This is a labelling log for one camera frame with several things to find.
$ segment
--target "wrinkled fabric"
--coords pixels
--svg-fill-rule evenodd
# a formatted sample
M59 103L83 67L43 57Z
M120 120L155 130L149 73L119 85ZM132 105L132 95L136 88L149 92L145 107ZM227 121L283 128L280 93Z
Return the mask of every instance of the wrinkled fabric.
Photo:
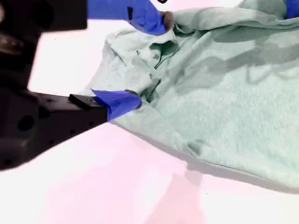
M283 0L175 13L161 36L107 37L84 94L130 89L128 130L199 161L299 187L299 19Z

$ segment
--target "mint green towel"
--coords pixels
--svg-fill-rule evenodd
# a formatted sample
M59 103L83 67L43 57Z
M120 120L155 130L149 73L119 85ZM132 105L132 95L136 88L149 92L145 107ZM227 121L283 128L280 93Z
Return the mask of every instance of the mint green towel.
M175 12L161 36L107 37L84 94L130 89L121 125L200 161L299 187L299 18L283 0Z

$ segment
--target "towel fold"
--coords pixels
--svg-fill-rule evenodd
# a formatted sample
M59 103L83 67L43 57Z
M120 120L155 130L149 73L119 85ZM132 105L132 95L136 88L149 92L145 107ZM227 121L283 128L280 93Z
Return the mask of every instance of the towel fold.
M175 12L161 36L107 37L84 94L130 89L117 121L200 161L299 188L299 18L283 0Z

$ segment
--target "black metal bracket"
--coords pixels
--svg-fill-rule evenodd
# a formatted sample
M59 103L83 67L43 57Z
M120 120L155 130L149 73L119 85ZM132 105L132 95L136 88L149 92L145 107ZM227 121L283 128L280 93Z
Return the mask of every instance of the black metal bracket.
M0 86L0 170L17 167L107 121L93 97L33 93Z

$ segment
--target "white table surface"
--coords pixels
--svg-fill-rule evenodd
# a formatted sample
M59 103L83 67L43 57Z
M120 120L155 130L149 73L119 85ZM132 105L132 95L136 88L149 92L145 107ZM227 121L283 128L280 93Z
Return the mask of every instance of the white table surface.
M177 10L238 2L154 4ZM90 21L87 31L44 35L30 89L78 93L99 66L106 34L125 27L130 26ZM165 151L112 124L94 128L0 174L0 223L299 223L299 196L294 192L205 164L187 164Z

